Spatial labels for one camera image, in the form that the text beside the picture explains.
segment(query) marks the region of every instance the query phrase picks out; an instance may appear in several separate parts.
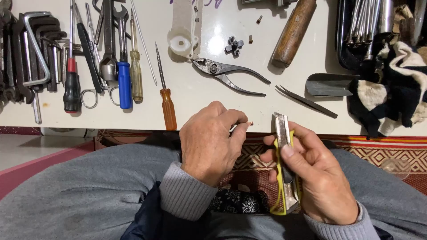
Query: ribbed cuff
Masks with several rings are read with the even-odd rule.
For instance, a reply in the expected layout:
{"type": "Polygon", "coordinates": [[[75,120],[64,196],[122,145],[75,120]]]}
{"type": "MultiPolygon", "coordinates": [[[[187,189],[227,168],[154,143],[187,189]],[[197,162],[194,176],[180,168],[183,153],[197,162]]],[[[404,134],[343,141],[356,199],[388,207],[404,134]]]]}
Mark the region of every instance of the ribbed cuff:
{"type": "Polygon", "coordinates": [[[179,162],[171,163],[163,177],[159,187],[161,208],[175,217],[197,221],[218,189],[188,175],[180,166],[179,162]]]}
{"type": "Polygon", "coordinates": [[[304,214],[305,220],[309,227],[320,239],[325,240],[379,240],[374,226],[372,225],[371,218],[369,218],[366,208],[357,203],[359,206],[359,216],[357,222],[352,225],[329,225],[317,222],[311,217],[304,214]]]}

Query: woven mat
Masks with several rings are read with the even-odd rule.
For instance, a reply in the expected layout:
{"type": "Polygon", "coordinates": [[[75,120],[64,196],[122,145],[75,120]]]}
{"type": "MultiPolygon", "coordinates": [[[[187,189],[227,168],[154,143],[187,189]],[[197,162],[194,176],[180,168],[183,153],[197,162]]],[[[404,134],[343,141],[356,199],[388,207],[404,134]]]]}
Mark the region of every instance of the woven mat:
{"type": "MultiPolygon", "coordinates": [[[[151,134],[144,132],[125,132],[107,130],[100,135],[117,143],[134,143],[144,140],[151,134]]],[[[269,134],[248,133],[242,148],[242,155],[237,159],[233,170],[219,184],[222,187],[231,184],[243,184],[250,190],[263,190],[269,196],[269,205],[276,200],[278,186],[267,183],[270,169],[275,163],[263,163],[259,155],[265,152],[263,137],[269,134]]],[[[339,148],[349,151],[371,164],[379,167],[388,158],[408,160],[411,173],[403,181],[427,195],[427,138],[423,137],[387,137],[366,140],[362,136],[320,135],[323,140],[333,141],[339,148]]]]}

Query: fingernail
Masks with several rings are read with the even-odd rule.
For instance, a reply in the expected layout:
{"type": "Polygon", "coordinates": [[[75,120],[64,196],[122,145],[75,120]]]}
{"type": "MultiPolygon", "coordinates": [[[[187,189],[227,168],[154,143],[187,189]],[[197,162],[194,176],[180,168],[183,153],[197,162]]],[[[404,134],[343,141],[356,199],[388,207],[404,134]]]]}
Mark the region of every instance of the fingernail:
{"type": "Polygon", "coordinates": [[[281,155],[283,157],[291,157],[294,154],[294,150],[291,146],[285,145],[282,147],[281,155]]]}

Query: black and white rag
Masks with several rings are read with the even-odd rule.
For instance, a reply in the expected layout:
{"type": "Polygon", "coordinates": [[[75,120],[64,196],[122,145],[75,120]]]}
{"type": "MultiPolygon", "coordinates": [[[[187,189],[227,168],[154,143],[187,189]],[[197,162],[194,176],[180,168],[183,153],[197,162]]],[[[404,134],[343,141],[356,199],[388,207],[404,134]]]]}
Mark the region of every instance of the black and white rag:
{"type": "Polygon", "coordinates": [[[348,110],[368,131],[368,138],[389,136],[398,126],[410,128],[427,117],[427,65],[404,42],[386,44],[378,53],[384,67],[376,82],[353,81],[348,110]]]}

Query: wooden handle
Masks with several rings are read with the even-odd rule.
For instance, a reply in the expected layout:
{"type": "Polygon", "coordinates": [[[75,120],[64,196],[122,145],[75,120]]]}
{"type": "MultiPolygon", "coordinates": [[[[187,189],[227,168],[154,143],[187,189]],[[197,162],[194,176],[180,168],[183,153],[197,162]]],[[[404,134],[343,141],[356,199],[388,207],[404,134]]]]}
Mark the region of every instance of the wooden handle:
{"type": "Polygon", "coordinates": [[[274,49],[271,59],[273,66],[289,67],[307,31],[316,6],[316,0],[298,1],[274,49]]]}

